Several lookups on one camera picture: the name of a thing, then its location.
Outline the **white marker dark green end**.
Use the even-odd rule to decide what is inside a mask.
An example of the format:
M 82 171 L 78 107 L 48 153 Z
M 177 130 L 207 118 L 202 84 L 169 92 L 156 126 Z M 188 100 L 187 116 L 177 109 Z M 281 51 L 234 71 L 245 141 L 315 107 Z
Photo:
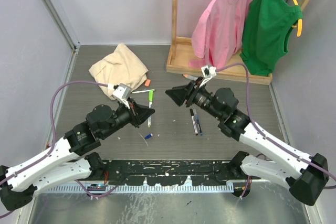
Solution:
M 147 93 L 147 92 L 154 92 L 155 89 L 148 89 L 148 90 L 141 90 L 141 91 L 133 91 L 132 94 L 138 94 L 138 93 Z

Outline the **blue transparent gel pen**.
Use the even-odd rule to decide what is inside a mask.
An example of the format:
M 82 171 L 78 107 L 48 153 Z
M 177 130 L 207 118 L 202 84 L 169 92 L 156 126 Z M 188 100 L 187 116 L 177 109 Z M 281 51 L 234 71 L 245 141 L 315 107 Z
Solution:
M 201 128 L 201 124 L 200 124 L 200 121 L 199 121 L 197 110 L 193 109 L 193 111 L 194 111 L 194 115 L 195 115 L 196 124 L 197 124 L 197 127 L 198 127 L 198 133 L 199 133 L 200 136 L 203 136 L 203 131 L 202 131 L 202 128 Z

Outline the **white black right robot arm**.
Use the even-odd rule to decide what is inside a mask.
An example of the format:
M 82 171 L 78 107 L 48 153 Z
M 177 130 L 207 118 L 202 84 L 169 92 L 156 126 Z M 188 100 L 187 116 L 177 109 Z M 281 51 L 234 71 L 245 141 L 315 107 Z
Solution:
M 316 153 L 302 152 L 273 137 L 237 108 L 238 100 L 230 88 L 215 93 L 206 90 L 203 78 L 173 87 L 165 92 L 178 106 L 197 105 L 219 121 L 218 128 L 227 137 L 246 144 L 270 160 L 239 152 L 231 160 L 230 172 L 241 179 L 260 177 L 276 183 L 301 203 L 313 206 L 329 181 L 327 159 Z

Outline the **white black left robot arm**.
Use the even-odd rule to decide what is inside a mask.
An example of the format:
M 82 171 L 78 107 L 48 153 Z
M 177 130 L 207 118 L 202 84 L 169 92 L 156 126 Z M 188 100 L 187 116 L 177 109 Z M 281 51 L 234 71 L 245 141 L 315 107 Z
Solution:
M 137 104 L 119 103 L 116 110 L 98 105 L 84 122 L 73 127 L 50 148 L 13 167 L 1 166 L 1 202 L 8 211 L 30 203 L 40 193 L 70 180 L 99 180 L 105 165 L 94 150 L 101 141 L 127 124 L 139 127 L 155 110 Z

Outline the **small blue pen cap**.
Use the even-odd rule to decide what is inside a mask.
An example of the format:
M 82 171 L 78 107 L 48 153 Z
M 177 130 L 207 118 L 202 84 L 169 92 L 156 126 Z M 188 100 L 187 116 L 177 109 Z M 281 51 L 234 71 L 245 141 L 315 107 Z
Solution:
M 145 139 L 145 140 L 150 139 L 152 136 L 153 136 L 153 134 L 149 134 L 149 135 L 147 135 L 144 139 Z

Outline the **grey highlighter orange tip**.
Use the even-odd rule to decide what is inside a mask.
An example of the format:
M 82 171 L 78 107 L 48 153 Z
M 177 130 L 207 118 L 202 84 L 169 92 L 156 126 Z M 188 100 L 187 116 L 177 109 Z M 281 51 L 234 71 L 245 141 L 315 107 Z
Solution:
M 184 74 L 183 77 L 189 80 L 193 80 L 193 81 L 197 80 L 197 77 L 189 75 L 189 74 Z

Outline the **orange highlighter cap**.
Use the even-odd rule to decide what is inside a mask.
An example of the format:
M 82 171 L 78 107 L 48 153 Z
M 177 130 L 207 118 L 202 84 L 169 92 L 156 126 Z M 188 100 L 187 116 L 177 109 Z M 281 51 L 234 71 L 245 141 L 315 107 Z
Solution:
M 146 87 L 148 87 L 148 86 L 150 85 L 150 83 L 151 83 L 151 80 L 150 80 L 150 79 L 147 79 L 147 80 L 145 81 L 144 85 L 145 85 Z

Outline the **beige cloth bag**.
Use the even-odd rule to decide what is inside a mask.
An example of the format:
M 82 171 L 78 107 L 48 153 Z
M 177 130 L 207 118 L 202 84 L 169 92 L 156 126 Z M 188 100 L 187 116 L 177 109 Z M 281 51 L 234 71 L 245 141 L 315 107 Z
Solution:
M 89 73 L 98 83 L 125 84 L 132 91 L 147 80 L 145 64 L 125 44 L 118 44 L 113 53 L 94 63 Z

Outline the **pink t-shirt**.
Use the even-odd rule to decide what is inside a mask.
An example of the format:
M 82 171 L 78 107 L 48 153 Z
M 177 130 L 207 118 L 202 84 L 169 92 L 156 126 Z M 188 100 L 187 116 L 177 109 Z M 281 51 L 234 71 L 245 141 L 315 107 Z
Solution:
M 242 45 L 244 24 L 252 0 L 211 0 L 200 16 L 191 43 L 197 59 L 188 66 L 226 66 Z

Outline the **green tank top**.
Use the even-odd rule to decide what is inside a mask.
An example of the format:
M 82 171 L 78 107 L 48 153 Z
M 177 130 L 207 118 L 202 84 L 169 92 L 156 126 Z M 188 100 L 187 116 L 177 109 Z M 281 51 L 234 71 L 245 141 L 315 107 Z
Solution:
M 252 0 L 245 21 L 240 57 L 252 75 L 268 76 L 288 53 L 292 26 L 303 18 L 292 0 Z

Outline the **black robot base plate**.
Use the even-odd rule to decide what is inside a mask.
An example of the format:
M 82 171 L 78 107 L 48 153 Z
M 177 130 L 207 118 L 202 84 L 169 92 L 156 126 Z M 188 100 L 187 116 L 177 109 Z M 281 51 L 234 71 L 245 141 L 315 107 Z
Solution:
M 190 178 L 192 186 L 226 185 L 228 180 L 246 180 L 247 175 L 234 172 L 229 162 L 220 160 L 107 160 L 87 180 L 107 180 L 110 185 L 182 186 Z

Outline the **aluminium frame rail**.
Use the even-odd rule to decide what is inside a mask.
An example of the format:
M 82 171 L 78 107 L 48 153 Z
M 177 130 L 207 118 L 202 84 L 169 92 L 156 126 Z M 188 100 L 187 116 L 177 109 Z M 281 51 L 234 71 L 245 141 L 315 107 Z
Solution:
M 73 29 L 68 16 L 59 0 L 42 0 L 49 11 L 52 19 L 58 26 L 60 32 L 69 44 L 70 48 L 75 51 L 80 47 L 80 42 L 77 38 L 75 30 Z

